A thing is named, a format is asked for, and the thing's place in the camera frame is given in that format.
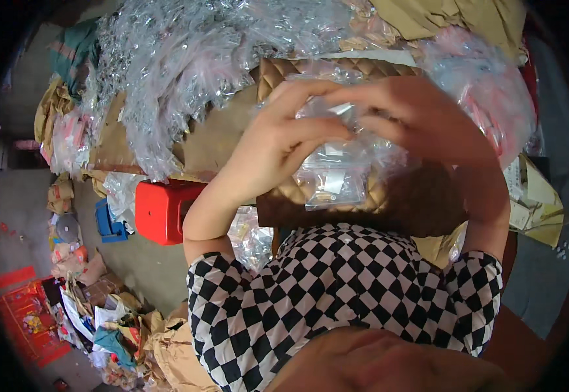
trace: black and white checkered shirt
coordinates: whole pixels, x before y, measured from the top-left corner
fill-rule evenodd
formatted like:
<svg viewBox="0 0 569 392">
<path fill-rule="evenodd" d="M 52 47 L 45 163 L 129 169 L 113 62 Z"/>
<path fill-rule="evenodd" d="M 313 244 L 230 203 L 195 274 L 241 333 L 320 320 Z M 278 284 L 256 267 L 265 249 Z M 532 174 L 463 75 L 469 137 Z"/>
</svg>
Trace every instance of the black and white checkered shirt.
<svg viewBox="0 0 569 392">
<path fill-rule="evenodd" d="M 408 238 L 339 224 L 300 229 L 252 278 L 219 253 L 189 268 L 196 355 L 224 391 L 262 391 L 310 339 L 345 325 L 477 356 L 500 309 L 502 266 L 464 253 L 441 274 Z"/>
</svg>

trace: blue plastic stool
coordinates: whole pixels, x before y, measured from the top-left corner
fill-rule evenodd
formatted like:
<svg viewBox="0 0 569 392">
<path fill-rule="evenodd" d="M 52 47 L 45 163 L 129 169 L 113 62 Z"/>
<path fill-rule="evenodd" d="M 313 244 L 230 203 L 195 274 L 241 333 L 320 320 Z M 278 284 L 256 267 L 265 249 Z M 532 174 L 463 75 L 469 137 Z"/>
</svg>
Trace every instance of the blue plastic stool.
<svg viewBox="0 0 569 392">
<path fill-rule="evenodd" d="M 128 239 L 128 231 L 123 222 L 113 223 L 110 220 L 107 199 L 102 199 L 95 203 L 95 220 L 97 221 L 97 231 L 100 232 L 103 243 L 126 241 Z"/>
</svg>

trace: teal cloth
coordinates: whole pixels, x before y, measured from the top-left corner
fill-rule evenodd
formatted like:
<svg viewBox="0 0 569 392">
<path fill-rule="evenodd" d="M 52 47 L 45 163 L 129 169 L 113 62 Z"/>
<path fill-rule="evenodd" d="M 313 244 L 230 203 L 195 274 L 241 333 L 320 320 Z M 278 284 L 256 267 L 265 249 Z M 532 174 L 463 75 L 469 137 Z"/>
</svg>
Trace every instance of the teal cloth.
<svg viewBox="0 0 569 392">
<path fill-rule="evenodd" d="M 126 367 L 136 367 L 136 363 L 132 360 L 132 355 L 121 344 L 123 335 L 119 331 L 112 331 L 104 327 L 97 328 L 93 335 L 93 343 L 113 352 L 117 355 L 119 363 Z"/>
<path fill-rule="evenodd" d="M 85 20 L 61 31 L 55 41 L 49 44 L 49 61 L 55 73 L 67 84 L 69 95 L 79 101 L 78 90 L 84 81 L 78 72 L 86 59 L 97 67 L 99 47 L 97 43 L 97 20 Z"/>
</svg>

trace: red plastic stool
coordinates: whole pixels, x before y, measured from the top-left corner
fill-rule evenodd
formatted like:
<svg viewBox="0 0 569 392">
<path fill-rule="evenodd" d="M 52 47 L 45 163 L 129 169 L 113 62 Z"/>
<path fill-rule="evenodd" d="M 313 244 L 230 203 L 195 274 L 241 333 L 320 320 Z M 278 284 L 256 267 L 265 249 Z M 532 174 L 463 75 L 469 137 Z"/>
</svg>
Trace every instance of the red plastic stool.
<svg viewBox="0 0 569 392">
<path fill-rule="evenodd" d="M 206 184 L 169 180 L 136 186 L 136 231 L 160 245 L 182 243 L 182 221 Z"/>
</svg>

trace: woman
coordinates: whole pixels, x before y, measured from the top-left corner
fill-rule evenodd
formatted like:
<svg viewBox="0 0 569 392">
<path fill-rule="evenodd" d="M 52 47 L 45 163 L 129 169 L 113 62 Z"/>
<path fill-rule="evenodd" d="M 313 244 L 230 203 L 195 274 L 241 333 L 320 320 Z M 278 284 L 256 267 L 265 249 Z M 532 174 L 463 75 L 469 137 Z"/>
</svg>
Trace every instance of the woman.
<svg viewBox="0 0 569 392">
<path fill-rule="evenodd" d="M 469 224 L 463 254 L 441 276 L 408 237 L 345 223 L 294 232 L 255 278 L 234 260 L 226 233 L 237 207 L 320 144 L 351 137 L 337 119 L 294 119 L 314 95 L 386 110 L 398 121 L 372 114 L 361 124 L 454 165 Z M 492 147 L 426 79 L 283 83 L 186 215 L 197 357 L 224 391 L 508 390 L 501 369 L 476 357 L 500 307 L 509 210 Z"/>
</svg>

